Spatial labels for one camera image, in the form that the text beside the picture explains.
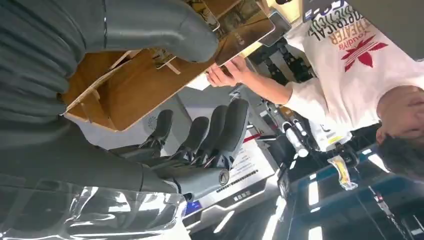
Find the circular logo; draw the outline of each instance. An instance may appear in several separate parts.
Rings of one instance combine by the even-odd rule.
[[[230,180],[230,173],[227,170],[221,171],[219,174],[219,184],[224,186]]]

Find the red logo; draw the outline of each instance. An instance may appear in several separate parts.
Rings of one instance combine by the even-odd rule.
[[[377,51],[385,48],[388,45],[383,42],[372,41],[374,36],[369,37],[367,40],[361,40],[358,45],[352,49],[348,49],[347,54],[341,60],[346,60],[344,64],[344,72],[347,72],[358,59],[363,65],[373,67],[373,57],[370,52]]]

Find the card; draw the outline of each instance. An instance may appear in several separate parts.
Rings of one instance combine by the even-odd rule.
[[[203,18],[212,31],[215,31],[220,27],[220,22],[212,14],[211,10],[209,10],[203,0],[185,0],[185,2]]]
[[[215,57],[218,66],[237,56],[275,29],[275,25],[255,0],[243,0],[219,18],[216,31],[219,49]]]
[[[208,24],[212,31],[216,31],[220,27],[220,22],[215,18],[203,0],[184,0],[196,13],[198,13],[203,20]],[[161,48],[151,48],[152,59],[156,69],[160,69],[167,63],[176,58],[175,55]]]
[[[151,52],[151,59],[153,59],[156,69],[162,68],[175,58],[172,53],[162,48],[152,47],[149,48],[149,51]]]

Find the smartphone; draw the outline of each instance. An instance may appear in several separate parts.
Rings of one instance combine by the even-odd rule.
[[[264,38],[259,40],[259,42],[267,47],[271,47],[278,40],[280,40],[284,34],[286,34],[292,25],[287,21],[287,19],[275,8],[271,9],[271,14],[269,15],[269,20],[275,25],[274,31],[270,32]]]
[[[239,55],[275,29],[275,25],[255,0],[244,0],[218,19],[220,28],[215,32],[219,48],[215,57],[218,66]]]

